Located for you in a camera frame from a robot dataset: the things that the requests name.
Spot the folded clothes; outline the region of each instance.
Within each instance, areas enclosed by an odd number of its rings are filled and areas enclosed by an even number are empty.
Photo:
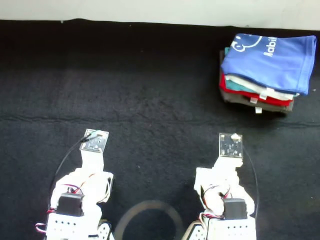
[[[226,82],[228,82],[228,81],[226,81],[225,75],[222,72],[219,86],[226,93],[243,95],[248,98],[255,98],[255,99],[257,99],[258,102],[263,102],[263,103],[267,103],[267,104],[271,104],[271,105],[275,105],[275,106],[289,106],[290,103],[293,101],[293,100],[283,101],[283,100],[279,100],[279,99],[269,97],[269,96],[266,97],[266,99],[263,99],[263,98],[260,98],[259,94],[257,94],[257,93],[252,93],[252,92],[247,92],[247,91],[230,90],[226,87]]]
[[[316,41],[315,36],[277,38],[237,34],[221,67],[226,76],[241,77],[292,95],[307,95]]]
[[[222,63],[222,61],[224,59],[224,51],[220,51],[219,59],[220,59],[220,63]],[[250,101],[251,97],[259,97],[258,94],[254,95],[254,93],[249,93],[249,92],[245,93],[245,95],[234,94],[234,93],[232,93],[232,90],[226,89],[226,85],[225,85],[225,81],[224,81],[225,78],[224,78],[224,74],[222,72],[222,69],[220,69],[220,72],[219,72],[219,79],[220,79],[219,80],[220,93],[221,93],[221,96],[225,102],[244,104],[244,105],[251,106],[251,107],[258,107],[258,108],[262,108],[262,110],[266,110],[266,111],[270,111],[270,112],[282,112],[282,113],[292,112],[292,109],[294,106],[294,101],[279,101],[277,99],[267,97],[265,102],[262,102],[263,99],[259,99],[259,101],[257,103],[252,103]],[[277,104],[273,105],[273,104],[269,104],[268,102],[266,102],[267,100],[271,101],[273,103],[286,102],[286,104],[288,104],[288,105],[283,105],[283,106],[277,105]]]
[[[292,112],[292,108],[294,106],[294,102],[292,101],[289,106],[275,106],[265,102],[257,102],[256,104],[251,103],[248,98],[239,94],[228,93],[220,89],[221,96],[225,102],[228,103],[237,103],[244,104],[251,107],[262,108],[262,110],[270,111],[270,112],[281,112],[287,113]]]
[[[241,77],[235,76],[235,75],[226,75],[226,86],[229,89],[235,90],[235,91],[247,91],[257,93],[260,95],[260,98],[266,98],[271,97],[274,99],[279,99],[281,101],[287,101],[287,100],[293,100],[296,94],[289,94],[289,93],[283,93],[279,91],[275,91],[272,88],[263,87],[260,85],[257,85],[253,82],[247,81]]]
[[[226,50],[225,51],[220,51],[220,54],[219,54],[220,63],[223,62],[225,54],[226,54]],[[248,98],[255,98],[259,102],[272,104],[272,105],[276,105],[276,106],[289,106],[290,103],[292,102],[292,100],[279,100],[279,99],[276,99],[276,98],[273,98],[273,97],[269,97],[269,96],[266,97],[266,99],[263,99],[263,98],[260,98],[259,94],[254,93],[254,92],[248,92],[248,91],[245,91],[245,90],[233,90],[233,88],[230,89],[228,87],[228,82],[229,83],[233,83],[233,81],[227,81],[226,80],[224,73],[220,69],[219,86],[226,93],[240,94],[240,95],[246,96]]]

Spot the white backdrop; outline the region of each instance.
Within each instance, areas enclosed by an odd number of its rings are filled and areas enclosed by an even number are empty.
[[[147,22],[320,30],[319,0],[0,0],[3,20]]]

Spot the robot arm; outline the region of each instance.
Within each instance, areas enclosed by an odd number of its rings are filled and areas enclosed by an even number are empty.
[[[242,136],[219,135],[219,157],[212,168],[197,167],[194,189],[204,211],[183,240],[256,240],[255,203],[239,185],[236,168],[243,165]]]
[[[109,133],[87,129],[84,136],[89,137],[80,145],[82,167],[58,180],[52,191],[46,240],[114,240],[111,225],[101,221],[97,205],[108,201],[114,179],[103,171]]]

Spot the blue t-shirt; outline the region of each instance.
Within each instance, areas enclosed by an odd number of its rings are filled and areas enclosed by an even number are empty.
[[[240,33],[221,67],[226,75],[280,92],[307,95],[316,43],[315,36],[277,38]]]

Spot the black cloth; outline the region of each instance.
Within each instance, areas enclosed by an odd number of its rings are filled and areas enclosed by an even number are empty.
[[[260,187],[259,240],[320,236],[320,67],[309,96],[287,116],[224,103],[219,50],[236,33],[289,37],[319,32],[84,20],[0,21],[0,234],[42,239],[48,188],[86,128],[109,131],[105,170],[115,180],[103,217],[115,227],[144,200],[161,200],[185,229],[202,211],[196,167],[213,166],[219,132],[243,134]],[[81,165],[74,151],[62,174]],[[248,160],[240,182],[255,198]],[[147,210],[124,240],[170,240],[168,216]]]

